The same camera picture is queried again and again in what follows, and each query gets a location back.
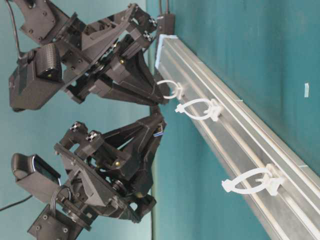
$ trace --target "black cable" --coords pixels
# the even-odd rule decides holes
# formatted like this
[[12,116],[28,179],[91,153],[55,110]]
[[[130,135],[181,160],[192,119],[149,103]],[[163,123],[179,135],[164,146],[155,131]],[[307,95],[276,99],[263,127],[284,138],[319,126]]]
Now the black cable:
[[166,0],[166,14],[169,14],[170,10],[169,10],[169,0]]
[[8,205],[8,206],[5,206],[5,207],[3,207],[3,208],[0,208],[0,212],[1,212],[1,211],[4,211],[4,210],[6,210],[6,209],[12,208],[12,207],[14,207],[14,206],[17,206],[17,205],[19,205],[19,204],[23,204],[24,202],[28,201],[28,200],[29,200],[30,198],[32,198],[32,197],[33,197],[33,196],[30,195],[30,196],[28,196],[27,198],[25,198],[25,199],[23,199],[23,200],[21,200],[21,201],[17,201],[17,202],[12,203],[12,204],[10,204],[10,205]]
[[14,16],[14,11],[12,10],[12,7],[11,7],[9,1],[8,0],[4,0],[4,1],[6,2],[6,5],[8,6],[10,17],[11,17],[11,23],[12,23],[12,28],[13,28],[13,36],[14,36],[14,39],[15,39],[15,47],[16,47],[16,51],[18,53],[18,59],[22,59],[23,56],[22,56],[22,53],[20,51],[20,45],[19,45],[17,25],[16,25],[15,16]]
[[162,0],[159,0],[159,11],[160,15],[162,15]]

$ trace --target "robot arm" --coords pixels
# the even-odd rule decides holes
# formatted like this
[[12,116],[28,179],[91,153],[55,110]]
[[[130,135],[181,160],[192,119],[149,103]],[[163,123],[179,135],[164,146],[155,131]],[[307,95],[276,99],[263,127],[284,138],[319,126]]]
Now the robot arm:
[[[20,30],[42,46],[24,53],[10,77],[14,110],[40,109],[58,90],[77,103],[90,93],[148,106],[167,103],[143,57],[157,23],[137,4],[85,24],[76,13],[68,17],[49,0],[13,2],[24,15]],[[128,34],[119,39],[124,32]],[[48,49],[57,51],[52,55]],[[39,65],[37,59],[47,65]],[[61,63],[66,66],[63,78]],[[44,70],[44,76],[38,69]]]
[[[74,123],[54,146],[68,176],[64,185],[38,155],[14,154],[16,183],[47,204],[28,232],[37,240],[75,240],[98,216],[139,223],[156,204],[148,192],[165,127],[157,110],[104,134]],[[56,203],[65,214],[56,210]]]

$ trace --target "white plastic hook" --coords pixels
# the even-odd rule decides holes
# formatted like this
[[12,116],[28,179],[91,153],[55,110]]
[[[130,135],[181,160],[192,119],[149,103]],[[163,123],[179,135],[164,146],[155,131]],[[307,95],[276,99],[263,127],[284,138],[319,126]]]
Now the white plastic hook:
[[[206,103],[208,104],[208,109],[205,110],[203,113],[205,113],[206,115],[204,116],[194,116],[191,115],[190,113],[188,113],[186,111],[186,108],[189,107],[192,104],[196,104],[196,103]],[[189,118],[194,119],[194,120],[206,120],[211,118],[214,122],[217,122],[219,120],[219,116],[222,112],[223,108],[222,106],[217,102],[217,100],[215,99],[206,99],[206,98],[199,98],[199,99],[195,99],[189,102],[186,102],[185,104],[179,104],[176,109],[175,112],[176,113],[185,113]]]
[[175,89],[172,91],[173,95],[172,96],[163,96],[165,99],[177,98],[178,100],[180,100],[182,98],[184,89],[181,86],[180,82],[175,82],[172,80],[162,80],[162,81],[158,81],[156,84],[160,85],[160,84],[164,84],[164,83],[170,83],[175,86]]
[[[260,185],[248,189],[236,188],[236,185],[241,183],[247,178],[250,178],[257,174],[264,174],[262,179],[256,179],[256,182],[261,182]],[[268,164],[265,168],[256,168],[243,173],[242,175],[236,177],[234,180],[222,181],[222,186],[224,190],[229,192],[235,192],[238,194],[255,194],[264,189],[266,189],[271,196],[276,196],[278,194],[278,188],[284,183],[285,179],[277,174],[276,167],[272,164]]]

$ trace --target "green wall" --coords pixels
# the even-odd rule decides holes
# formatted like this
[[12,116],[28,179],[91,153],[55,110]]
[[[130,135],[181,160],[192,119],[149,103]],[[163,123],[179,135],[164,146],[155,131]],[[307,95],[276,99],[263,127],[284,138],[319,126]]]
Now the green wall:
[[[317,0],[170,0],[178,37],[318,174],[319,8]],[[157,16],[158,1],[147,10]],[[243,199],[224,193],[227,175],[177,104],[163,108],[157,239],[268,239]]]
[[[129,3],[128,0],[53,2],[69,16],[77,12],[85,23],[120,12]],[[141,7],[146,7],[144,0],[136,2]],[[17,25],[21,26],[23,17],[15,5],[14,12]],[[22,33],[19,33],[19,36],[23,51],[36,47]],[[102,99],[96,95],[90,95],[83,104],[78,105],[63,92],[54,96],[41,110],[14,113],[9,107],[8,77],[16,68],[17,56],[9,12],[4,1],[0,1],[0,43],[0,207],[29,195],[15,184],[10,166],[13,153],[38,153],[59,171],[62,180],[65,180],[66,174],[61,159],[54,154],[53,146],[75,121],[86,123],[90,130],[107,132],[149,115],[148,107]],[[0,212],[0,239],[32,240],[33,237],[27,234],[27,230],[43,208],[44,204],[31,199],[22,205]],[[84,230],[78,239],[149,240],[151,215],[147,215],[140,224],[99,217],[93,223],[91,232]]]

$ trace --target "white plastic clip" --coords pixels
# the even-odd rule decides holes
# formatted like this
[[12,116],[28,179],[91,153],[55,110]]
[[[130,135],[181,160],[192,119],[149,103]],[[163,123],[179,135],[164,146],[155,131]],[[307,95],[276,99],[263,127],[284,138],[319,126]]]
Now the white plastic clip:
[[[208,109],[203,112],[206,115],[194,116],[186,111],[187,107],[189,107],[192,104],[196,104],[196,103],[208,104]],[[206,98],[199,98],[199,99],[189,101],[183,105],[179,104],[176,107],[175,112],[181,113],[181,114],[185,113],[189,118],[194,119],[194,120],[206,120],[206,119],[211,118],[214,122],[217,122],[219,120],[219,116],[220,116],[222,110],[223,110],[223,107],[217,102],[217,100],[215,100],[215,99],[209,100]]]
[[165,99],[177,98],[178,100],[180,100],[182,98],[184,89],[181,86],[180,82],[175,82],[172,80],[162,80],[162,81],[158,81],[156,84],[160,85],[160,84],[164,84],[164,83],[170,83],[175,86],[175,89],[172,91],[173,95],[172,96],[163,96]]
[[[262,179],[255,180],[256,182],[261,182],[260,185],[248,189],[236,188],[236,185],[257,174],[264,174]],[[229,179],[222,181],[222,186],[227,193],[232,191],[244,195],[255,194],[266,189],[271,196],[276,196],[279,186],[282,185],[284,181],[285,178],[279,175],[276,167],[273,164],[268,164],[265,168],[256,168],[247,171],[232,181]]]

